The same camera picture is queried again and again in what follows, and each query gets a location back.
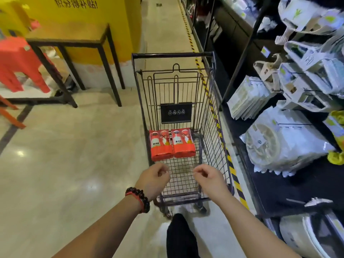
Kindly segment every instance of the wooden tabletop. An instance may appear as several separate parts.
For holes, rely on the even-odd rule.
[[[28,42],[76,42],[101,43],[107,23],[49,23],[29,32],[25,39]]]

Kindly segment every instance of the red snack bag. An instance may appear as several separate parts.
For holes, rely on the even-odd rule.
[[[168,130],[149,131],[151,142],[151,154],[154,162],[173,157],[173,146],[170,141]]]
[[[191,137],[190,128],[172,129],[174,157],[192,157],[196,155],[196,147]]]

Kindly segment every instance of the white bucket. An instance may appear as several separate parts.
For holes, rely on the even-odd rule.
[[[305,258],[330,258],[313,232],[309,214],[281,218],[280,230],[284,241]]]

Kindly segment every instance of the hand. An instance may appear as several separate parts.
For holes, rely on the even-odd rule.
[[[222,199],[231,195],[223,174],[216,168],[206,164],[199,165],[194,169],[193,176],[215,204],[219,205]]]
[[[135,188],[144,191],[148,201],[152,201],[164,190],[170,181],[169,167],[163,163],[156,163],[144,170],[135,184]]]

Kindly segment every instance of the bracelet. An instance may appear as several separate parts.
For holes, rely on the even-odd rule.
[[[150,204],[149,204],[148,198],[144,196],[143,190],[136,189],[135,187],[129,187],[126,190],[125,196],[127,196],[127,195],[133,195],[137,200],[139,200],[139,202],[141,203],[141,207],[142,207],[140,214],[143,212],[144,213],[149,212]]]

